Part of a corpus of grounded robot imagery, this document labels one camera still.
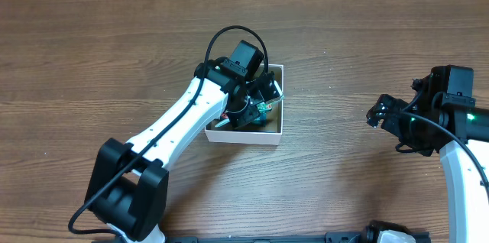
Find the green white toothbrush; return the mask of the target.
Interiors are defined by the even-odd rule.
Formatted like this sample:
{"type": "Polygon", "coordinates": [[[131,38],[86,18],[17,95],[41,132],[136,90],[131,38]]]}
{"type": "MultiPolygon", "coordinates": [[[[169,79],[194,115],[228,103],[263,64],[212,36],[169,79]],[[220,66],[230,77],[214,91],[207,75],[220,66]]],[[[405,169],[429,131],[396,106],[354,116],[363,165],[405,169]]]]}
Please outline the green white toothbrush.
{"type": "Polygon", "coordinates": [[[233,128],[240,128],[249,124],[265,126],[267,124],[267,113],[260,113],[257,109],[257,104],[265,102],[267,104],[280,103],[283,100],[283,96],[279,96],[269,101],[260,101],[258,99],[250,98],[248,100],[248,106],[245,110],[241,110],[238,113],[232,113],[230,111],[224,111],[228,115],[227,119],[223,119],[221,116],[219,120],[214,124],[216,128],[222,128],[226,125],[231,125],[233,128]]]}

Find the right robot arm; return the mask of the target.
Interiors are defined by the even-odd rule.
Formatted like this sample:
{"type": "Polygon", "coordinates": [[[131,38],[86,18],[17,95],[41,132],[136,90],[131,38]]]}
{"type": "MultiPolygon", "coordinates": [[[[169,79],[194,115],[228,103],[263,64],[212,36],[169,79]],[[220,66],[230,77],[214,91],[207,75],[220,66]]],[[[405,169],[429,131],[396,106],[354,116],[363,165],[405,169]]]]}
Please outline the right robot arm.
{"type": "Polygon", "coordinates": [[[476,107],[473,82],[471,68],[436,66],[413,81],[411,102],[383,94],[366,114],[371,127],[398,138],[397,152],[439,153],[451,242],[488,240],[488,111],[476,107]]]}

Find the green soap packet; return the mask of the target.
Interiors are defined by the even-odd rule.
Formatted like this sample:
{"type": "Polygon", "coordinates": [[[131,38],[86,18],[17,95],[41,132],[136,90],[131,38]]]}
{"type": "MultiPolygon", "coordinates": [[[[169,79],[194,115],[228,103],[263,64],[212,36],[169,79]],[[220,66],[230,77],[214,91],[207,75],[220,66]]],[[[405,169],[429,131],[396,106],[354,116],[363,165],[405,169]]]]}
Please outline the green soap packet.
{"type": "Polygon", "coordinates": [[[262,102],[257,104],[257,109],[260,113],[270,112],[273,109],[273,105],[262,102]]]}

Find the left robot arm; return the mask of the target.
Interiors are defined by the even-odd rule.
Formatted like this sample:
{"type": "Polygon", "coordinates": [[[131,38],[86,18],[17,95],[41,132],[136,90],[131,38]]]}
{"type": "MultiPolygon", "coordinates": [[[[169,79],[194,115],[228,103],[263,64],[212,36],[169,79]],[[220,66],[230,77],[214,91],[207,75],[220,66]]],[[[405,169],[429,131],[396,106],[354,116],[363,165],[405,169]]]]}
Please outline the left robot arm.
{"type": "Polygon", "coordinates": [[[186,93],[149,128],[99,149],[86,208],[108,225],[115,242],[163,242],[169,169],[211,121],[241,128],[283,93],[264,49],[242,40],[230,57],[197,66],[186,93]]]}

